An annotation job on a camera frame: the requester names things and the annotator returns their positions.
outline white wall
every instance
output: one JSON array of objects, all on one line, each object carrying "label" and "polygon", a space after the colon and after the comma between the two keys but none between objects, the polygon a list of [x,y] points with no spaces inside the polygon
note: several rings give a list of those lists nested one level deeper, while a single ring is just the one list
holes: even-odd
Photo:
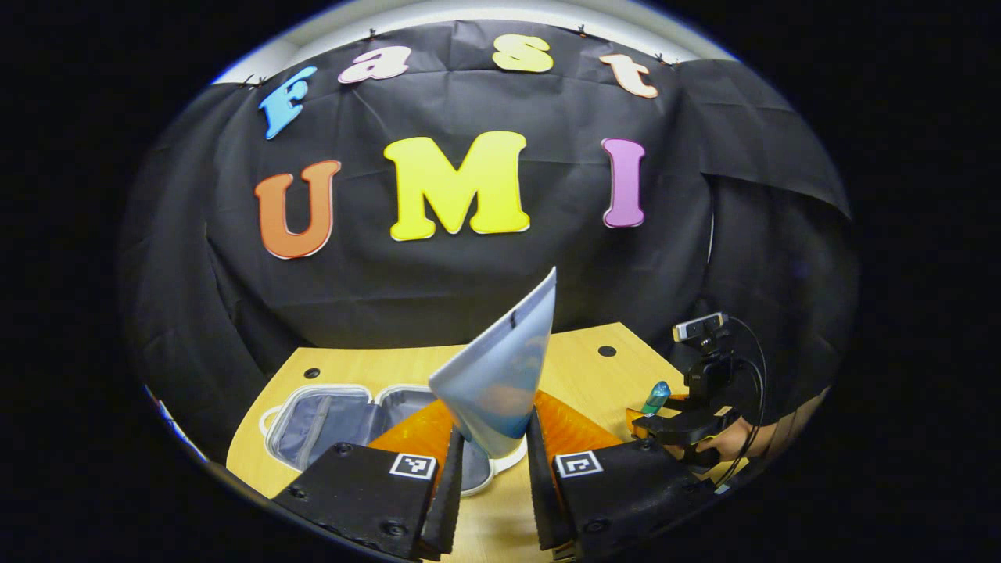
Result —
[{"label": "white wall", "polygon": [[288,68],[288,61],[299,49],[299,45],[291,41],[275,39],[227,68],[213,83],[243,82],[251,74],[253,75],[250,78],[251,82],[256,82],[258,78],[273,76]]},{"label": "white wall", "polygon": [[304,22],[223,73],[218,82],[271,76],[297,62],[376,33],[460,19],[522,20],[585,31],[668,62],[733,59],[667,16],[629,0],[355,0]]}]

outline black border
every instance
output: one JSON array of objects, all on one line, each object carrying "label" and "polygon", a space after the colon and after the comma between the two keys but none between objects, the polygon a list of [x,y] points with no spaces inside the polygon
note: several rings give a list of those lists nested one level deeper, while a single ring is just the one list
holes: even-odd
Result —
[{"label": "black border", "polygon": [[[28,120],[8,136],[36,138],[20,154],[25,189],[10,195],[25,243],[8,256],[21,264],[22,293],[12,295],[37,298],[11,309],[16,356],[27,360],[12,370],[22,393],[8,411],[18,460],[12,560],[346,559],[197,467],[143,400],[113,301],[113,240],[142,153],[226,65],[325,7],[15,8],[15,71],[32,78],[8,82]],[[969,334],[970,323],[928,311],[930,301],[977,305],[953,276],[991,224],[971,218],[984,183],[971,173],[978,147],[965,132],[980,115],[964,111],[986,85],[989,18],[863,3],[683,1],[672,13],[759,71],[826,143],[859,226],[863,290],[854,347],[803,439],[655,549],[686,560],[857,557],[880,546],[927,557],[955,556],[970,537],[997,539],[973,508],[993,496],[977,481],[989,475],[991,448],[964,449],[939,424],[945,415],[923,415],[958,405],[961,431],[982,430],[987,411],[971,400],[981,388],[941,380],[996,373],[973,338],[944,353],[937,335]],[[32,436],[42,427],[54,432]]]}]

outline black cloth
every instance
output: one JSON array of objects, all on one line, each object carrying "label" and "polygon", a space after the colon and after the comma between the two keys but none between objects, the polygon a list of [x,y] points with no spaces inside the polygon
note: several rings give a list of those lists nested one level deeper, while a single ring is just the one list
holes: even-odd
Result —
[{"label": "black cloth", "polygon": [[[497,68],[492,41],[506,33],[545,39],[553,69]],[[337,82],[356,56],[390,45],[412,49],[405,73]],[[612,53],[647,66],[644,80],[660,95],[622,88],[598,60]],[[297,102],[302,113],[266,140],[258,104],[308,65],[317,71]],[[528,140],[519,177],[531,227],[482,235],[465,224],[451,235],[439,225],[427,239],[393,240],[396,178],[385,146],[428,136],[457,167],[492,130]],[[638,227],[602,221],[607,137],[646,149]],[[299,174],[330,159],[342,164],[330,239],[311,256],[270,255],[254,187],[292,174],[287,220],[300,231],[309,215]],[[435,220],[429,208],[427,216]],[[136,180],[120,238],[120,303],[144,381],[216,461],[296,347],[467,343],[554,265],[555,332],[622,322],[668,357],[671,327],[700,296],[748,322],[769,357],[768,421],[829,385],[843,354],[857,293],[849,228],[824,148],[739,62],[663,65],[524,22],[429,24],[319,54],[260,87],[206,88]]]}]

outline foam letter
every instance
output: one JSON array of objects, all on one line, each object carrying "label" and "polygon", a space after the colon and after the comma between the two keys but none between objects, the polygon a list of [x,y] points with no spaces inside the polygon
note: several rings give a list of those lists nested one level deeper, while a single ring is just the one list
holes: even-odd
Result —
[{"label": "foam letter", "polygon": [[337,76],[337,81],[341,84],[350,84],[369,78],[382,80],[399,76],[409,68],[404,64],[408,56],[410,48],[399,46],[382,47],[363,53],[352,61],[357,64],[347,67],[340,76]]},{"label": "foam letter", "polygon": [[303,168],[302,179],[309,183],[309,226],[295,234],[288,230],[285,191],[292,174],[277,174],[253,190],[260,200],[260,237],[264,247],[282,259],[300,258],[316,252],[330,239],[333,230],[333,175],[340,162],[324,160]]},{"label": "foam letter", "polygon": [[612,72],[616,73],[619,85],[630,93],[645,98],[657,97],[657,88],[650,84],[644,84],[643,79],[640,78],[641,72],[650,74],[650,70],[642,64],[633,62],[629,55],[605,55],[598,60],[612,65]]},{"label": "foam letter", "polygon": [[529,228],[518,185],[518,155],[525,137],[510,131],[487,131],[472,141],[458,170],[452,168],[433,139],[412,137],[385,147],[396,163],[398,220],[389,229],[395,240],[416,240],[434,234],[434,222],[424,215],[424,198],[441,225],[458,232],[476,196],[476,214],[469,219],[481,234],[520,232]]},{"label": "foam letter", "polygon": [[639,226],[643,223],[640,159],[646,151],[629,139],[603,139],[602,148],[612,158],[612,204],[602,219],[612,228]]},{"label": "foam letter", "polygon": [[306,85],[305,78],[312,76],[316,72],[315,66],[307,66],[295,73],[294,76],[286,80],[278,89],[261,100],[257,109],[264,110],[267,118],[267,132],[264,137],[273,139],[278,131],[285,128],[285,125],[292,122],[295,116],[302,111],[301,105],[292,105],[292,100],[301,100],[305,97],[309,86]]},{"label": "foam letter", "polygon": [[531,35],[511,33],[493,40],[493,62],[505,70],[528,70],[529,72],[546,72],[553,68],[553,57],[543,51],[549,51],[550,45]]}]

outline letter i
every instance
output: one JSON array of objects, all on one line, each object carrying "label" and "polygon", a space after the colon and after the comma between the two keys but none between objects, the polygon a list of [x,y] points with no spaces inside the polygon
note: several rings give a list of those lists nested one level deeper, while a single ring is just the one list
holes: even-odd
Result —
[{"label": "letter i", "polygon": [[612,203],[605,211],[606,226],[619,228],[643,223],[640,208],[640,159],[647,152],[629,139],[602,140],[602,148],[612,159]]}]

